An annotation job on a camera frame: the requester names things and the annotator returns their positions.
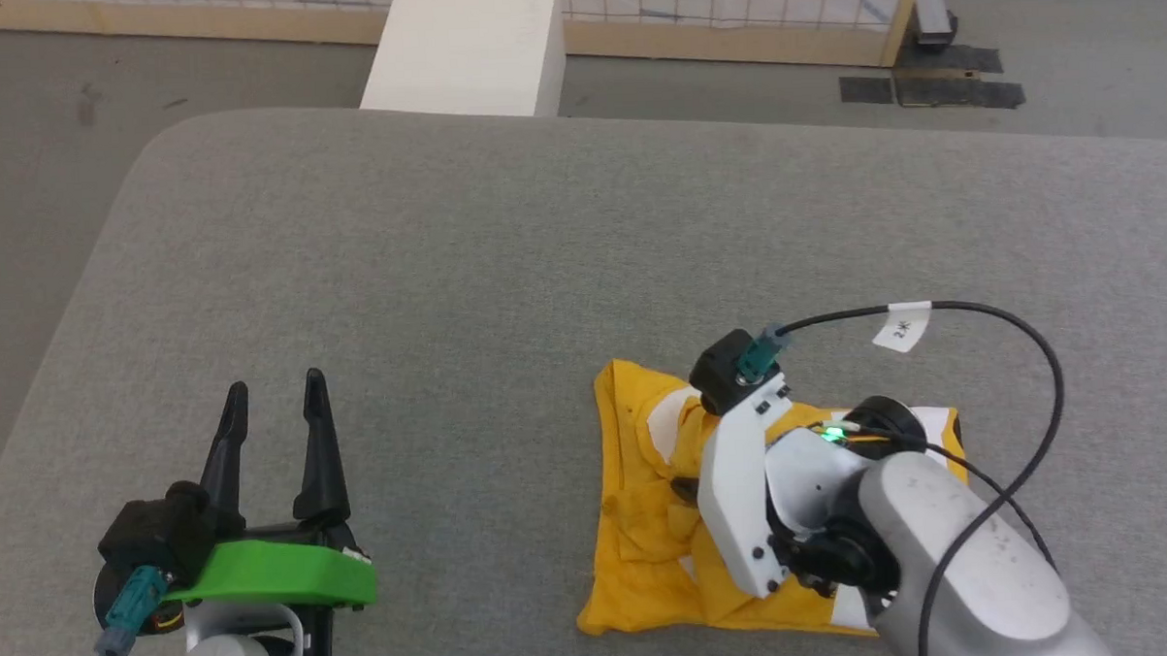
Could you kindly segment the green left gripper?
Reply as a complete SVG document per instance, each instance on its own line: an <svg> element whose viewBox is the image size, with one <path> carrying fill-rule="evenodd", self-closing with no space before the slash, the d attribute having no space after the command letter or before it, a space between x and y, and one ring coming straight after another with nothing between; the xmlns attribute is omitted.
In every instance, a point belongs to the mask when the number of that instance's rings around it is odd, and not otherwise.
<svg viewBox="0 0 1167 656"><path fill-rule="evenodd" d="M245 533L240 512L242 447L249 437L249 389L236 381L211 439L200 487L204 516L215 533ZM303 390L308 424L301 491L293 498L292 523L249 530L237 540L218 540L204 526L165 547L158 568L174 577L155 610L155 631L184 624L179 607L198 603L282 603L362 609L378 596L371 557L347 525L351 515L329 388L320 369L309 369Z"/></svg>

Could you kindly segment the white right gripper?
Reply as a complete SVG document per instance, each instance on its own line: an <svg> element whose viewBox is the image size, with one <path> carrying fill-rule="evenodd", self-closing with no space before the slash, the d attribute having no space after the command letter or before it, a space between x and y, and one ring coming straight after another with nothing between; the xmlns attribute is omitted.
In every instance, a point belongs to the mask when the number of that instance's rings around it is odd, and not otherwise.
<svg viewBox="0 0 1167 656"><path fill-rule="evenodd" d="M897 589L896 556L864 512L865 473L899 451L929 449L929 410L876 396L843 421L796 427L770 441L792 411L783 375L740 377L700 456L698 477L670 480L697 507L738 589L767 598L788 575L831 595Z"/></svg>

